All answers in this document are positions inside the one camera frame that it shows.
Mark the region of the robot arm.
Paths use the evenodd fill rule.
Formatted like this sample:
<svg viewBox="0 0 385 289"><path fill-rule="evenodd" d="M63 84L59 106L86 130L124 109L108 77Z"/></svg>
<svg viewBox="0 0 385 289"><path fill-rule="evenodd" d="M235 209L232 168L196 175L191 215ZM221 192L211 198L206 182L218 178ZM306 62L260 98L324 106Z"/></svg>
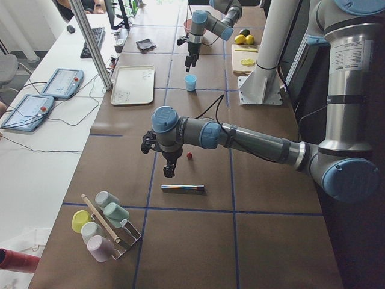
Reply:
<svg viewBox="0 0 385 289"><path fill-rule="evenodd" d="M270 88L299 1L271 1L254 71L239 77L241 104L272 104ZM187 42L186 71L195 67L203 30L228 40L242 15L238 1L210 1L226 14L220 22L207 11L193 13ZM375 38L384 28L384 1L310 1L308 43L329 43L330 62L325 139L319 145L292 142L228 123L178 116L169 106L152 113L152 130L143 136L141 150L161 152L167 160L165 177L174 177L184 144L205 149L218 145L248 152L273 163L289 164L305 172L331 197L341 202L366 199L380 182L378 167L367 159L365 85Z"/></svg>
<svg viewBox="0 0 385 289"><path fill-rule="evenodd" d="M224 14L225 17L223 20L219 20L206 10L196 10L193 12L189 33L186 36L180 37L177 41L178 46L183 43L188 44L189 54L185 59L186 72L190 71L191 66L196 66L205 30L228 41L233 33L234 25L242 17L242 6L239 1L209 1L209 5Z"/></svg>

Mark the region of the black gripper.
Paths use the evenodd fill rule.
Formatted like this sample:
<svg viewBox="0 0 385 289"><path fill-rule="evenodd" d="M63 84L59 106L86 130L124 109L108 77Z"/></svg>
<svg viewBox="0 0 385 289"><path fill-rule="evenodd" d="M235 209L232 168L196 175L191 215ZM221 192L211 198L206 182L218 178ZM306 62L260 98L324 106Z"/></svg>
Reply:
<svg viewBox="0 0 385 289"><path fill-rule="evenodd" d="M188 43L189 55L187 55L185 59L186 72L190 71L191 65L192 67L196 66L196 62L198 60L199 53L200 53L200 48L201 48L201 43L192 43L192 42Z"/></svg>
<svg viewBox="0 0 385 289"><path fill-rule="evenodd" d="M175 168L177 159L182 155L182 146L161 146L162 156L166 159L167 166L164 166L163 172L166 178L175 177Z"/></svg>

